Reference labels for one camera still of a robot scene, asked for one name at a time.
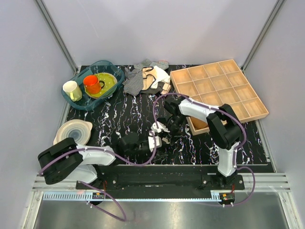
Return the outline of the black underwear beige waistband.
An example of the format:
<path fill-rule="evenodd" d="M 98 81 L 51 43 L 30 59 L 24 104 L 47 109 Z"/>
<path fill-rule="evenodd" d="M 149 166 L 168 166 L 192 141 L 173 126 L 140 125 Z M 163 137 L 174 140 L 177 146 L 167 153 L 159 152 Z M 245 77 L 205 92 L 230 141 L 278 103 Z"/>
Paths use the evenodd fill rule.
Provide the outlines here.
<path fill-rule="evenodd" d="M 179 135 L 170 135 L 166 133 L 160 133 L 158 136 L 161 138 L 162 146 L 173 146 L 181 139 Z"/>

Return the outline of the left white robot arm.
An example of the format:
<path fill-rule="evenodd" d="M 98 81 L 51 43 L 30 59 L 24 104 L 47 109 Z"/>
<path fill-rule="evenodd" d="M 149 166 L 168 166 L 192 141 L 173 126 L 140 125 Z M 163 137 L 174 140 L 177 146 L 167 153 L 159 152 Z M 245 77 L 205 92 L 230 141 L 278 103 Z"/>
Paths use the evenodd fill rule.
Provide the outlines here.
<path fill-rule="evenodd" d="M 69 179 L 84 181 L 91 188 L 97 189 L 102 185 L 103 177 L 98 174 L 95 165 L 108 166 L 120 159 L 129 165 L 145 166 L 154 158 L 158 144 L 159 140 L 152 131 L 146 141 L 141 142 L 138 135 L 131 132 L 109 146 L 99 147 L 79 145 L 72 137 L 68 137 L 38 155 L 41 166 L 38 175 L 44 177 L 47 185 Z M 125 158 L 128 153 L 135 151 L 145 155 L 151 153 L 151 157 L 142 164 Z"/>

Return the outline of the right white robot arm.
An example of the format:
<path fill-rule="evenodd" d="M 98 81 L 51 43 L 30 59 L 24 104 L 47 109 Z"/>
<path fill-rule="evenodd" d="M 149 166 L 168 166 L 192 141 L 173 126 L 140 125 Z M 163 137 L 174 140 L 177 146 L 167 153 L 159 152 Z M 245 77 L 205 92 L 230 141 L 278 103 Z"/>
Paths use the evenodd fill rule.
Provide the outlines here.
<path fill-rule="evenodd" d="M 173 137 L 182 134 L 180 128 L 187 116 L 207 123 L 212 140 L 219 148 L 216 183 L 222 189 L 229 188 L 234 182 L 237 147 L 246 139 L 245 130 L 232 107 L 228 104 L 209 107 L 188 97 L 178 97 L 166 99 L 164 108 L 171 114 L 164 125 Z"/>

